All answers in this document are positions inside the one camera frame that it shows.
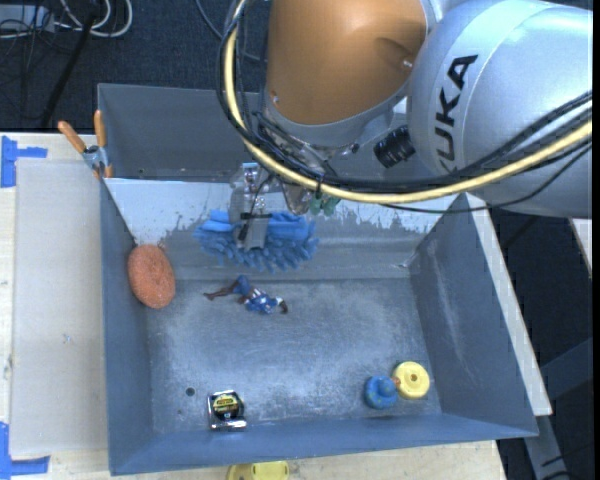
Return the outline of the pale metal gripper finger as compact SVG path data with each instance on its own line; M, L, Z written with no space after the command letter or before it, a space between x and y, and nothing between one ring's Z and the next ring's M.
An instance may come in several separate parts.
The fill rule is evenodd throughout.
M271 213L264 196L254 196L240 213L238 244L245 250L263 248Z
M255 162L246 162L231 177L232 192L228 205L230 219L243 219L244 214L253 212L259 175L260 166Z

